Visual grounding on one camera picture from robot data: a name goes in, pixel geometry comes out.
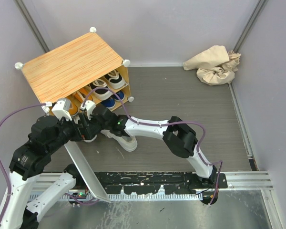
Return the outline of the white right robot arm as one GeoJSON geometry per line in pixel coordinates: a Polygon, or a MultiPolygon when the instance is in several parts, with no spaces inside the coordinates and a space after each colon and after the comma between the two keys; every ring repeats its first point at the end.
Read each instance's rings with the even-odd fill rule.
{"type": "Polygon", "coordinates": [[[101,126],[101,131],[118,141],[125,150],[135,149],[135,137],[144,136],[164,141],[177,157],[186,159],[195,169],[200,184],[210,188],[216,183],[217,168],[200,152],[196,132],[177,116],[153,121],[133,116],[116,115],[100,105],[87,108],[87,116],[101,126]]]}

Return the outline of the blue sneaker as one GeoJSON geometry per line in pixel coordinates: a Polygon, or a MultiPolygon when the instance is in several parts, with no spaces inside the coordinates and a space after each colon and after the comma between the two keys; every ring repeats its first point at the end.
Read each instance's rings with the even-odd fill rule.
{"type": "Polygon", "coordinates": [[[103,100],[101,104],[107,107],[108,109],[113,109],[115,107],[115,100],[112,97],[110,97],[106,100],[103,100]]]}

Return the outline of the black white sneaker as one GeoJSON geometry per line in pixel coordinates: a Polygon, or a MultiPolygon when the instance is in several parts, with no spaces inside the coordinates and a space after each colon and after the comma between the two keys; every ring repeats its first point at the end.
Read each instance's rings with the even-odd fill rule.
{"type": "Polygon", "coordinates": [[[107,73],[104,77],[113,89],[119,89],[125,85],[125,80],[117,70],[107,73]]]}
{"type": "Polygon", "coordinates": [[[89,84],[89,87],[93,90],[97,87],[101,89],[96,89],[93,94],[101,101],[107,100],[111,97],[112,93],[108,91],[107,83],[103,79],[97,79],[89,84]]]}

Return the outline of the blue sneaker one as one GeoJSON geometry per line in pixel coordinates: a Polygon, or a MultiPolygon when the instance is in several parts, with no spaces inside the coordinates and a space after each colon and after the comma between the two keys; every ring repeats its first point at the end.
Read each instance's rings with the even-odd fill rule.
{"type": "Polygon", "coordinates": [[[125,95],[123,91],[118,91],[116,94],[113,94],[112,97],[115,101],[119,102],[120,100],[124,100],[125,95]]]}

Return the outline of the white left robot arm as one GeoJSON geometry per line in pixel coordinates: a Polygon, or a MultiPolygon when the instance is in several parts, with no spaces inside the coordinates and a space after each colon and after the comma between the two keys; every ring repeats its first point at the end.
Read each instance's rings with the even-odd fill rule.
{"type": "Polygon", "coordinates": [[[107,197],[76,144],[92,140],[100,130],[100,125],[84,114],[80,114],[79,123],[65,117],[38,118],[31,127],[28,142],[14,152],[10,171],[3,172],[7,190],[0,205],[0,229],[36,229],[49,208],[72,188],[86,185],[94,199],[107,197]],[[68,149],[73,163],[41,196],[29,203],[35,183],[50,163],[52,154],[62,146],[68,149]]]}

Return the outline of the orange sneaker one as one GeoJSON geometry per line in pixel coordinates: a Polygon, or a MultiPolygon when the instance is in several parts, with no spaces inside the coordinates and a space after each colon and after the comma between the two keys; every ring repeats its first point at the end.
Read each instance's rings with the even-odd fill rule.
{"type": "Polygon", "coordinates": [[[71,117],[76,116],[78,114],[78,107],[76,106],[74,99],[70,96],[66,97],[70,101],[69,113],[71,117]]]}
{"type": "Polygon", "coordinates": [[[72,104],[79,108],[81,104],[84,102],[84,100],[86,99],[88,93],[89,93],[89,90],[86,89],[85,87],[73,92],[71,96],[72,104]]]}

